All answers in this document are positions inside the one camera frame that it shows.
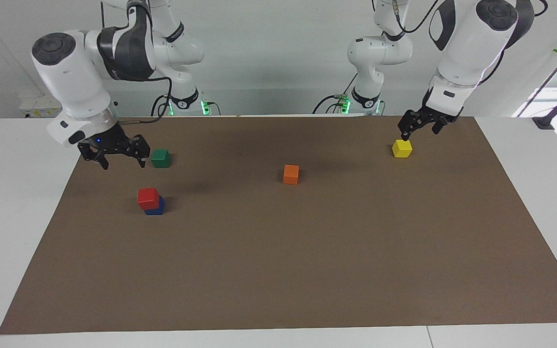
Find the wooden block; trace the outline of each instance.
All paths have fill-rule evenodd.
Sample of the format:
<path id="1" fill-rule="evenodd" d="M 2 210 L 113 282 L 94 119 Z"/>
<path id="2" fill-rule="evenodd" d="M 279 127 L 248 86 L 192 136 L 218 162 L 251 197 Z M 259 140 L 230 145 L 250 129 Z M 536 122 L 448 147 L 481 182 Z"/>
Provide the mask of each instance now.
<path id="1" fill-rule="evenodd" d="M 283 184 L 285 185 L 298 185 L 298 177 L 300 176 L 300 166 L 298 165 L 285 165 L 283 172 Z"/>
<path id="2" fill-rule="evenodd" d="M 159 192 L 153 188 L 142 188 L 137 194 L 137 203 L 144 211 L 151 211 L 161 207 L 161 196 Z"/>
<path id="3" fill-rule="evenodd" d="M 145 211 L 146 215 L 148 216 L 156 216 L 156 215 L 162 215 L 164 214 L 164 200 L 162 198 L 162 196 L 159 197 L 160 200 L 160 205 L 157 209 L 152 209 L 150 211 Z"/>
<path id="4" fill-rule="evenodd" d="M 154 168 L 169 168 L 171 165 L 171 155 L 168 150 L 159 148 L 152 154 L 152 164 Z"/>
<path id="5" fill-rule="evenodd" d="M 397 140 L 393 145 L 393 154 L 398 159 L 406 159 L 410 156 L 412 147 L 410 141 Z"/>

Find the red cube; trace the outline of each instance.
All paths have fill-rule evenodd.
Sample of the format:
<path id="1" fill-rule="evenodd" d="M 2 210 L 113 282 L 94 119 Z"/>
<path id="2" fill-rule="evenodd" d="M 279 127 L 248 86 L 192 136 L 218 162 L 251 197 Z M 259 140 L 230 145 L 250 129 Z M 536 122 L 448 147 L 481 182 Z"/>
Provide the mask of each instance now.
<path id="1" fill-rule="evenodd" d="M 153 187 L 142 188 L 137 195 L 137 203 L 144 211 L 158 209 L 161 206 L 161 196 Z"/>

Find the black cable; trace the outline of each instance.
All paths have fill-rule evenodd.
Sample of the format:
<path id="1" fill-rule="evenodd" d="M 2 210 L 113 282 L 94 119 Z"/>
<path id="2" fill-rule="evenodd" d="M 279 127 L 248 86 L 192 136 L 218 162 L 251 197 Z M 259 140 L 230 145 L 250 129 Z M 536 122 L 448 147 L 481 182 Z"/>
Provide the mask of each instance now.
<path id="1" fill-rule="evenodd" d="M 401 18 L 399 17 L 398 13 L 395 14 L 395 18 L 396 18 L 396 23 L 398 24 L 398 27 L 401 28 L 401 30 L 406 33 L 406 34 L 411 34 L 416 32 L 418 29 L 420 29 L 420 27 L 423 26 L 425 20 L 427 20 L 427 17 L 429 17 L 429 15 L 431 14 L 431 12 L 433 11 L 433 9 L 435 9 L 435 6 L 438 4 L 440 0 L 435 0 L 435 2 L 433 3 L 433 5 L 431 5 L 431 7 L 429 8 L 429 11 L 427 11 L 427 14 L 423 17 L 423 19 L 420 21 L 420 23 L 418 24 L 418 26 L 416 26 L 415 29 L 413 30 L 408 30 L 406 28 L 403 27 L 403 24 L 401 24 Z"/>
<path id="2" fill-rule="evenodd" d="M 318 105 L 315 106 L 315 108 L 313 109 L 313 112 L 312 112 L 312 113 L 316 113 L 317 110 L 319 109 L 319 106 L 321 106 L 325 101 L 328 101 L 329 99 L 333 99 L 333 98 L 334 98 L 334 99 L 337 99 L 336 96 L 334 96 L 334 95 L 329 95 L 329 96 L 325 97 L 324 99 L 322 99 L 322 100 L 318 103 Z"/>
<path id="3" fill-rule="evenodd" d="M 332 106 L 334 106 L 334 110 L 336 110 L 336 109 L 337 109 L 337 106 L 343 106 L 343 104 L 341 104 L 341 103 L 332 104 L 331 106 L 328 106 L 328 108 L 326 109 L 325 113 L 329 113 L 329 112 L 330 112 L 330 108 L 332 108 Z"/>
<path id="4" fill-rule="evenodd" d="M 215 103 L 214 101 L 208 101 L 207 105 L 216 105 L 216 108 L 219 109 L 219 116 L 223 116 L 223 113 L 220 112 L 220 106 L 219 104 Z"/>
<path id="5" fill-rule="evenodd" d="M 120 122 L 120 125 L 125 126 L 125 125 L 148 125 L 150 123 L 156 123 L 158 121 L 161 121 L 162 117 L 164 116 L 164 114 L 166 113 L 166 110 L 168 110 L 168 108 L 170 108 L 171 104 L 171 98 L 173 97 L 171 95 L 172 90 L 173 90 L 173 80 L 170 77 L 157 77 L 156 79 L 147 79 L 146 81 L 169 81 L 169 91 L 167 94 L 163 94 L 159 97 L 156 98 L 156 100 L 154 101 L 154 104 L 152 105 L 152 113 L 150 113 L 150 117 L 154 116 L 154 113 L 156 112 L 156 106 L 158 106 L 158 117 L 151 120 L 151 121 L 124 121 L 124 122 Z M 166 99 L 166 101 L 162 104 L 159 105 L 159 101 L 161 101 L 161 99 Z"/>
<path id="6" fill-rule="evenodd" d="M 102 29 L 104 29 L 104 2 L 100 1 L 100 17 L 102 18 Z"/>
<path id="7" fill-rule="evenodd" d="M 384 108 L 382 108 L 382 112 L 380 113 L 380 116 L 384 116 L 384 112 L 386 111 L 386 102 L 380 101 L 380 103 L 384 103 Z"/>
<path id="8" fill-rule="evenodd" d="M 539 17 L 540 15 L 546 13 L 547 10 L 549 9 L 549 4 L 547 3 L 547 0 L 539 0 L 539 1 L 543 3 L 544 8 L 543 11 L 535 14 L 534 17 Z"/>
<path id="9" fill-rule="evenodd" d="M 493 74 L 496 73 L 496 71 L 500 67 L 500 63 L 502 63 L 502 59 L 504 59 L 504 50 L 502 50 L 502 52 L 500 53 L 500 57 L 498 58 L 498 62 L 496 63 L 496 66 L 493 67 L 493 70 L 489 73 L 489 75 L 487 75 L 487 77 L 484 78 L 481 82 L 478 82 L 479 86 L 484 84 L 485 82 L 487 82 L 488 79 L 491 79 Z"/>
<path id="10" fill-rule="evenodd" d="M 354 81 L 356 81 L 356 77 L 358 77 L 358 73 L 356 73 L 356 75 L 354 75 L 354 77 L 352 78 L 352 80 L 350 81 L 350 84 L 347 85 L 347 88 L 345 89 L 345 91 L 343 91 L 343 94 L 347 94 L 347 91 L 350 89 L 350 87 L 352 86 L 352 84 L 354 83 Z M 336 106 L 334 107 L 334 110 L 332 110 L 332 113 L 337 112 L 337 108 Z"/>

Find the stacked cubes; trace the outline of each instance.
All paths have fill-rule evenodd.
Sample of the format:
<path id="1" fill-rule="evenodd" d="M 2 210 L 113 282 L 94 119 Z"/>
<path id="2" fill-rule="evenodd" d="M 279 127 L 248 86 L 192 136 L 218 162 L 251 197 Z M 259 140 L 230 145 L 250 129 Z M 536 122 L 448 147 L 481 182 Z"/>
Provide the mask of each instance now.
<path id="1" fill-rule="evenodd" d="M 140 189 L 137 195 L 137 203 L 146 212 L 146 215 L 164 214 L 164 199 L 159 195 L 158 190 L 153 187 Z"/>

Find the wall socket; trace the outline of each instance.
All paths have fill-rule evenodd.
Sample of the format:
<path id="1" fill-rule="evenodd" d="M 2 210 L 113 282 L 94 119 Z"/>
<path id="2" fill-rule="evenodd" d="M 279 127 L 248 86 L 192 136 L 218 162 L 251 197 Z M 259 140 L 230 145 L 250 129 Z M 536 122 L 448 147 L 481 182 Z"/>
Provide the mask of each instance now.
<path id="1" fill-rule="evenodd" d="M 62 111 L 61 103 L 50 95 L 21 99 L 19 109 L 24 118 L 53 118 Z"/>

